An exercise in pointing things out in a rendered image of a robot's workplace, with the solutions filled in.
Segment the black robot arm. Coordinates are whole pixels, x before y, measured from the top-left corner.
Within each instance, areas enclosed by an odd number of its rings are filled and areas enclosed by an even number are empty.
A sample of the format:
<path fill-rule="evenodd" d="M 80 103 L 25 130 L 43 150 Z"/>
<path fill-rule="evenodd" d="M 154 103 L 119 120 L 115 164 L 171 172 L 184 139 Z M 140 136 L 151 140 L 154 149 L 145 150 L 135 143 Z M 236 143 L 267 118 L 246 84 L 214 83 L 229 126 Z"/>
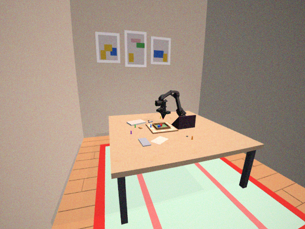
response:
<path fill-rule="evenodd" d="M 174 93 L 174 94 L 172 94 Z M 177 104 L 177 110 L 176 110 L 176 113 L 178 114 L 178 116 L 186 116 L 186 112 L 183 110 L 183 108 L 181 107 L 181 103 L 180 103 L 180 99 L 179 99 L 179 96 L 180 96 L 180 93 L 176 90 L 170 90 L 169 92 L 165 93 L 165 94 L 162 94 L 158 99 L 159 100 L 156 100 L 155 101 L 155 106 L 166 106 L 166 102 L 167 100 L 163 100 L 164 98 L 166 98 L 167 96 L 173 96 L 176 100 L 176 104 Z M 164 108 L 163 107 L 160 107 L 157 109 L 157 111 L 160 113 L 162 111 L 164 111 Z"/>

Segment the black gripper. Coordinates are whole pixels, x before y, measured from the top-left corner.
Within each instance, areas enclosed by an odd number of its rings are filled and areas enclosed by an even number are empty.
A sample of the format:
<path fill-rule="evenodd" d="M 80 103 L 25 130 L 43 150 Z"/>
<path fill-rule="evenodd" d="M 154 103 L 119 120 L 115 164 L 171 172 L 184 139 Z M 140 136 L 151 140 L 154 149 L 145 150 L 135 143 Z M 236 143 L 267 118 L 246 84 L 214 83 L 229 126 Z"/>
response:
<path fill-rule="evenodd" d="M 170 114 L 170 111 L 166 111 L 166 106 L 161 106 L 164 108 L 164 111 L 160 112 L 161 116 L 164 118 L 166 114 Z"/>

